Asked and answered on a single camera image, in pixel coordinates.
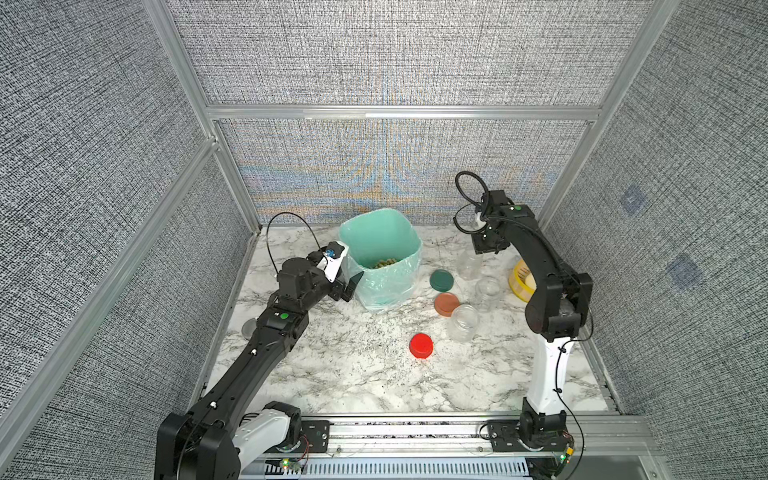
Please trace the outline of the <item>green jar lid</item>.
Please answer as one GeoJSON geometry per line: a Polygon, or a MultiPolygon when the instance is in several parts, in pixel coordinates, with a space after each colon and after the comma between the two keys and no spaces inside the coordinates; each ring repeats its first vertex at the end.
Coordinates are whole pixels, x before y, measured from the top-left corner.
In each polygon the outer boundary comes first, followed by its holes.
{"type": "Polygon", "coordinates": [[[453,288],[454,283],[453,274],[445,269],[435,269],[429,277],[431,288],[440,293],[449,292],[453,288]]]}

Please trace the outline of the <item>orange jar lid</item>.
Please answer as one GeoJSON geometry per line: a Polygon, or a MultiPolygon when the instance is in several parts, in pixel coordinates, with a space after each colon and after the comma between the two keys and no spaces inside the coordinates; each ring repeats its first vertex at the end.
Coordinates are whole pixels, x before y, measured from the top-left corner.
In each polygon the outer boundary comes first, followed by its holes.
{"type": "Polygon", "coordinates": [[[443,316],[450,317],[454,310],[461,305],[459,298],[453,293],[443,292],[435,297],[433,307],[435,311],[443,316]]]}

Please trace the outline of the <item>green lid peanut jar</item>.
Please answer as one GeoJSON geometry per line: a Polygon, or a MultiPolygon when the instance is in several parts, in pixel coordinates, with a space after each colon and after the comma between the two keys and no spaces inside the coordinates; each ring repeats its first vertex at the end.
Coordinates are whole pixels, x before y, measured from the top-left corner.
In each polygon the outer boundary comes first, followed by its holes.
{"type": "Polygon", "coordinates": [[[450,316],[447,335],[456,342],[469,342],[476,334],[479,321],[479,311],[472,305],[462,304],[450,316]]]}

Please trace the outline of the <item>red jar lid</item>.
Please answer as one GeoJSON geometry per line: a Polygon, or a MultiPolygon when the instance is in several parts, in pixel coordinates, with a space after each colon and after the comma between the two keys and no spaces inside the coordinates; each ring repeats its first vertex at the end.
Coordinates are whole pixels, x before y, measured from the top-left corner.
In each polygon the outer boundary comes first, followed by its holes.
{"type": "Polygon", "coordinates": [[[409,351],[417,359],[427,359],[434,351],[432,338],[425,333],[415,334],[409,342],[409,351]]]}

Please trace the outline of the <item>red lid peanut jar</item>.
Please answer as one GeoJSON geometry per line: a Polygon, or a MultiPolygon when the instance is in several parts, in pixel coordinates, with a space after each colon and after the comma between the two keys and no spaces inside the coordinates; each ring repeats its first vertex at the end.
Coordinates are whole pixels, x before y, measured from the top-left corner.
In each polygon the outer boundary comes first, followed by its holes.
{"type": "Polygon", "coordinates": [[[461,253],[457,260],[457,273],[467,281],[476,280],[481,276],[483,268],[483,258],[476,254],[472,249],[461,253]]]}

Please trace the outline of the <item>orange lid peanut jar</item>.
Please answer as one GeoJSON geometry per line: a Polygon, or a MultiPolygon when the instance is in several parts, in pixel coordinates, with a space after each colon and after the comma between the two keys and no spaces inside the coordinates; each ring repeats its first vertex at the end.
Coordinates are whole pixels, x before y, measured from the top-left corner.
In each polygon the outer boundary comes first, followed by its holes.
{"type": "Polygon", "coordinates": [[[475,286],[475,307],[479,310],[490,311],[494,309],[503,296],[501,283],[494,277],[480,278],[475,286]]]}

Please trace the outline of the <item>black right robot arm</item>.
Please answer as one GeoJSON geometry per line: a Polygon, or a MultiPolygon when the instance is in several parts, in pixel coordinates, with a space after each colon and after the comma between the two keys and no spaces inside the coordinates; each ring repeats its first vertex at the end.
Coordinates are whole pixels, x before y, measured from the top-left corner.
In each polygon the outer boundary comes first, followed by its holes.
{"type": "Polygon", "coordinates": [[[470,233],[475,253],[514,247],[536,284],[525,307],[525,320],[537,343],[519,420],[520,436],[531,445],[536,434],[566,429],[569,408],[562,388],[571,350],[587,323],[593,281],[559,256],[532,210],[513,203],[503,191],[485,191],[475,212],[479,228],[470,233]]]}

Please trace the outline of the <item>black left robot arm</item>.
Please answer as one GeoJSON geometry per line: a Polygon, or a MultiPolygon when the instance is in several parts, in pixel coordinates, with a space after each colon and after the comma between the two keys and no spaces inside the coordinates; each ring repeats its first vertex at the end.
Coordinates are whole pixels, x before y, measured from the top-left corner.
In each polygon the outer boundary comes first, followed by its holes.
{"type": "Polygon", "coordinates": [[[340,277],[347,249],[338,242],[286,260],[278,289],[256,320],[250,340],[210,391],[185,414],[169,414],[157,433],[157,479],[236,479],[274,447],[301,438],[301,411],[271,402],[245,422],[246,410],[270,373],[290,353],[324,298],[350,301],[362,276],[340,277]]]}

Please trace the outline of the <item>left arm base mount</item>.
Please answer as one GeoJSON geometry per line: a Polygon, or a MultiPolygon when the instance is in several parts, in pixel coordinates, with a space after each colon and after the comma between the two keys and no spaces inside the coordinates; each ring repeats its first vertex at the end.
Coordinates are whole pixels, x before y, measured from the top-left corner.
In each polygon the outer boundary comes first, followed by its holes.
{"type": "Polygon", "coordinates": [[[301,453],[326,453],[330,440],[330,422],[327,420],[302,420],[301,426],[290,426],[285,440],[267,450],[268,454],[298,455],[301,453]]]}

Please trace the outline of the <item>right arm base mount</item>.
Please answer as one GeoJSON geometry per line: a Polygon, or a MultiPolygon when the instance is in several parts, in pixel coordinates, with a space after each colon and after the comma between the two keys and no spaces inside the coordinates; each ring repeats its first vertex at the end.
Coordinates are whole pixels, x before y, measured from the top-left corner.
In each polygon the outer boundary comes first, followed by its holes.
{"type": "Polygon", "coordinates": [[[518,420],[492,420],[482,430],[495,453],[564,453],[573,446],[572,438],[561,430],[520,427],[518,420]]]}

